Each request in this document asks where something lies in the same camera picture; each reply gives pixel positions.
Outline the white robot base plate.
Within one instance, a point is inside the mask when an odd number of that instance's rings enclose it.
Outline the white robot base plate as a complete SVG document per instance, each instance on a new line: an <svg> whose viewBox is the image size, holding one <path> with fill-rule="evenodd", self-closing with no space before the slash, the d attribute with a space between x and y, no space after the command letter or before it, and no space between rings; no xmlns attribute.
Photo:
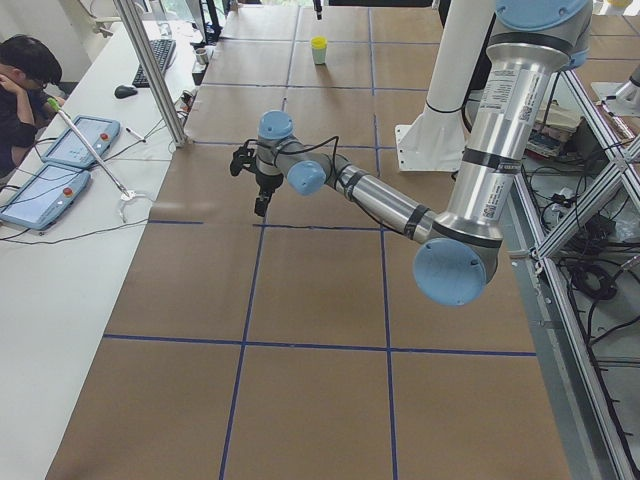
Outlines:
<svg viewBox="0 0 640 480"><path fill-rule="evenodd" d="M445 1L443 34L423 112L395 127L403 172L455 171L465 148L463 115L484 88L491 63L486 47L495 21L494 1Z"/></svg>

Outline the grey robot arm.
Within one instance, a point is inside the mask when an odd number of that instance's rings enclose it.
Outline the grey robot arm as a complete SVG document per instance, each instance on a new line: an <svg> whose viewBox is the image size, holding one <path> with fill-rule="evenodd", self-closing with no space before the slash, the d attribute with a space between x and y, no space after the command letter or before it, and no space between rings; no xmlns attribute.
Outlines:
<svg viewBox="0 0 640 480"><path fill-rule="evenodd" d="M588 1L454 1L444 23L423 112L396 129L403 171L453 171L447 208L435 212L344 156L304 146L291 117L265 113L231 172L259 185L255 211L288 183L308 196L331 187L381 225L419 244L417 286L431 300L475 300L497 270L499 219L553 74L588 51Z"/></svg>

